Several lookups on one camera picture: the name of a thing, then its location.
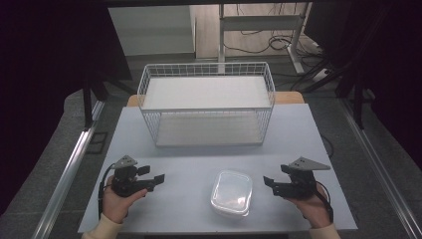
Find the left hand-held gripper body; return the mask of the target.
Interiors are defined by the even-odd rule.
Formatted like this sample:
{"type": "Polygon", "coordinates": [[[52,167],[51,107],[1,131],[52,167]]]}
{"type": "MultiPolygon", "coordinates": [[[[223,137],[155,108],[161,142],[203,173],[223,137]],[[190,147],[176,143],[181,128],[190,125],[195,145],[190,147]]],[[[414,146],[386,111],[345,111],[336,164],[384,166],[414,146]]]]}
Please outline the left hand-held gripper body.
{"type": "Polygon", "coordinates": [[[146,189],[147,180],[137,180],[139,167],[137,161],[129,155],[123,156],[111,168],[114,170],[111,189],[120,197],[129,197],[141,189],[146,189]]]}

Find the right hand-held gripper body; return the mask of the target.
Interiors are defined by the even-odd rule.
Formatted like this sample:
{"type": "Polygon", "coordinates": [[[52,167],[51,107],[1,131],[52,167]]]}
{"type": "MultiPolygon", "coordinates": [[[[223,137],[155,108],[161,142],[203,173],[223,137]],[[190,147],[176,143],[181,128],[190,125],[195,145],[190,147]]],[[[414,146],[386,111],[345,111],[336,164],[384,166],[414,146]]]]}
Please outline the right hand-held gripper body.
{"type": "Polygon", "coordinates": [[[317,191],[315,170],[330,170],[328,165],[302,156],[286,165],[291,169],[291,173],[287,174],[291,181],[276,182],[273,179],[275,181],[273,194],[295,199],[308,199],[315,194],[317,191]]]}

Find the person's left hand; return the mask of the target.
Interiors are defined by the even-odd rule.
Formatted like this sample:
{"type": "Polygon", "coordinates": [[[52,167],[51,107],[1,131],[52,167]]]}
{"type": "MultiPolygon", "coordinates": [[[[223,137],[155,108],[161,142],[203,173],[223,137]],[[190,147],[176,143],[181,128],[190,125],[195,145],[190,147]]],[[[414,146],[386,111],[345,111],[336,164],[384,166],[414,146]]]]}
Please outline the person's left hand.
{"type": "Polygon", "coordinates": [[[129,197],[120,197],[111,189],[111,182],[113,177],[110,176],[107,180],[107,186],[105,187],[103,194],[103,215],[110,221],[121,224],[124,218],[128,214],[128,210],[131,205],[143,198],[147,194],[146,189],[141,189],[135,192],[129,197]]]}

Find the person's right hand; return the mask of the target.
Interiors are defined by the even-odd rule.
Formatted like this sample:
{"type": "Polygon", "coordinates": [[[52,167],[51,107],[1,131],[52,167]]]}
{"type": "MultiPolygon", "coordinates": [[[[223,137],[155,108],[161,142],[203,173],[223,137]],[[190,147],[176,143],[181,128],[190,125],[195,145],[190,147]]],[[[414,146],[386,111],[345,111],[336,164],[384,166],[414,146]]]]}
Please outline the person's right hand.
{"type": "Polygon", "coordinates": [[[331,224],[329,213],[327,212],[323,201],[316,195],[308,199],[288,198],[301,211],[302,215],[310,223],[311,229],[321,229],[331,224]]]}

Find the clear plastic lidded container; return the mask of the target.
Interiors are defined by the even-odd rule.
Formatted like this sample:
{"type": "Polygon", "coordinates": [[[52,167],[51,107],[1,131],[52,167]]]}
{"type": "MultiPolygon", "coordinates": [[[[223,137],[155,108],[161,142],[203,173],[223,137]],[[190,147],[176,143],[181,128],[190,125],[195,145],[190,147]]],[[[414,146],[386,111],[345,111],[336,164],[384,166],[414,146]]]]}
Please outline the clear plastic lidded container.
{"type": "Polygon", "coordinates": [[[252,193],[253,180],[249,175],[221,170],[215,178],[210,203],[221,215],[242,218],[249,214],[252,193]]]}

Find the black floor grate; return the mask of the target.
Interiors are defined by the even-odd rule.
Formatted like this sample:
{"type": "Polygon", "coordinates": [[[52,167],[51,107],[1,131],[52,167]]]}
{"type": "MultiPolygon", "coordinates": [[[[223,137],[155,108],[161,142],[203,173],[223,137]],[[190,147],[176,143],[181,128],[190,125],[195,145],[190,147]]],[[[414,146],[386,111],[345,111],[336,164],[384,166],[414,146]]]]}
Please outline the black floor grate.
{"type": "Polygon", "coordinates": [[[87,154],[102,154],[106,145],[107,132],[95,132],[90,140],[87,154]]]}

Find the black metal stand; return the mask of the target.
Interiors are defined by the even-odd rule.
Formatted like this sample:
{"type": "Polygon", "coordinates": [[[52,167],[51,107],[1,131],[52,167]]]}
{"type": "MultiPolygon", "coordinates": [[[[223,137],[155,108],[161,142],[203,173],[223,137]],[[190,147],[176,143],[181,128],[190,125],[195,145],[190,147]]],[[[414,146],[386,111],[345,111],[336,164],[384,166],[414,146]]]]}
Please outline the black metal stand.
{"type": "Polygon", "coordinates": [[[129,95],[134,95],[135,90],[125,85],[119,80],[108,76],[105,73],[95,73],[86,75],[84,78],[83,87],[83,99],[84,99],[84,116],[85,126],[84,131],[88,131],[94,124],[94,113],[92,106],[92,95],[95,95],[96,99],[100,102],[105,102],[109,96],[109,92],[106,89],[105,82],[112,84],[113,86],[123,90],[129,95]]]}
{"type": "Polygon", "coordinates": [[[314,92],[322,86],[340,79],[334,93],[338,98],[345,99],[350,92],[353,92],[352,116],[355,123],[363,128],[361,114],[364,103],[364,79],[362,77],[364,60],[380,26],[391,9],[391,2],[388,0],[355,0],[351,2],[351,5],[359,5],[358,12],[365,11],[365,19],[361,18],[362,23],[354,27],[354,33],[344,44],[328,54],[327,61],[334,66],[332,72],[319,82],[300,89],[300,93],[314,92]]]}

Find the white power strip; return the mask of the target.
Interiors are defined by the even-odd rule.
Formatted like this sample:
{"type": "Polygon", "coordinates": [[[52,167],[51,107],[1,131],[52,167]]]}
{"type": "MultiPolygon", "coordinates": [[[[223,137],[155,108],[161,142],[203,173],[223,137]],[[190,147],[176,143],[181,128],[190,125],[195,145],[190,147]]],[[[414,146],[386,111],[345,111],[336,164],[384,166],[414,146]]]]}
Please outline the white power strip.
{"type": "Polygon", "coordinates": [[[328,76],[330,73],[331,69],[322,69],[313,77],[313,81],[318,82],[328,76]]]}

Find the black curtain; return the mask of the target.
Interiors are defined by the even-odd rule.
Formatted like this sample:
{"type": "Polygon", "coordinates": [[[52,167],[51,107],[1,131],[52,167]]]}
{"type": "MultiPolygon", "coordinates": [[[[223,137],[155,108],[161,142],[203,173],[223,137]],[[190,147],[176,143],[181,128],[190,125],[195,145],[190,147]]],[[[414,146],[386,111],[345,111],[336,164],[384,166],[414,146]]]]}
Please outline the black curtain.
{"type": "Polygon", "coordinates": [[[359,61],[372,110],[422,169],[422,0],[324,0],[313,3],[305,34],[330,63],[351,60],[381,6],[385,18],[359,61]]]}
{"type": "Polygon", "coordinates": [[[0,215],[55,132],[67,96],[128,80],[107,6],[87,0],[0,0],[0,215]]]}

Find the aluminium rail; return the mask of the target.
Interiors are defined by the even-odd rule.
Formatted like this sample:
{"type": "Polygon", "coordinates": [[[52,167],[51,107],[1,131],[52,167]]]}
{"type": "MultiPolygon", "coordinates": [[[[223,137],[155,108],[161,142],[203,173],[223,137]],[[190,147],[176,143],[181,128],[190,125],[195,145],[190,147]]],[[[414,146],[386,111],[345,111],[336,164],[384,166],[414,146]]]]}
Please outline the aluminium rail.
{"type": "Polygon", "coordinates": [[[87,151],[91,138],[94,135],[101,113],[105,106],[104,102],[96,101],[92,109],[93,122],[90,127],[84,129],[72,151],[72,154],[65,166],[65,169],[56,185],[56,188],[46,206],[46,209],[33,233],[31,239],[48,239],[61,208],[68,196],[73,181],[77,175],[83,157],[87,151]]]}
{"type": "Polygon", "coordinates": [[[422,239],[422,228],[419,226],[413,211],[387,172],[384,164],[381,161],[381,157],[375,150],[375,147],[368,138],[365,130],[362,129],[355,121],[352,114],[352,107],[349,105],[347,100],[339,100],[339,104],[341,105],[343,114],[345,115],[351,130],[353,131],[358,143],[360,144],[365,157],[372,167],[372,170],[380,182],[384,193],[386,194],[396,215],[398,216],[398,219],[406,231],[408,238],[422,239]]]}

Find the white desk frame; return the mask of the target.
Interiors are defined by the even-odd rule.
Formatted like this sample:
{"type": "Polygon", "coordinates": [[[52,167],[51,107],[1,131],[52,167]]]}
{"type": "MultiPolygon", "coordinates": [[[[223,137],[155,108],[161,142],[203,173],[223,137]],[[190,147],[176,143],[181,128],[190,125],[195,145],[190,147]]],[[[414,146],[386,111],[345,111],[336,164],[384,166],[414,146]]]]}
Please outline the white desk frame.
{"type": "Polygon", "coordinates": [[[278,16],[226,16],[224,5],[219,5],[219,47],[218,62],[225,62],[224,33],[227,31],[274,31],[290,30],[293,32],[291,43],[287,51],[298,75],[303,75],[305,70],[297,53],[297,45],[304,26],[309,3],[306,3],[299,14],[278,16]]]}

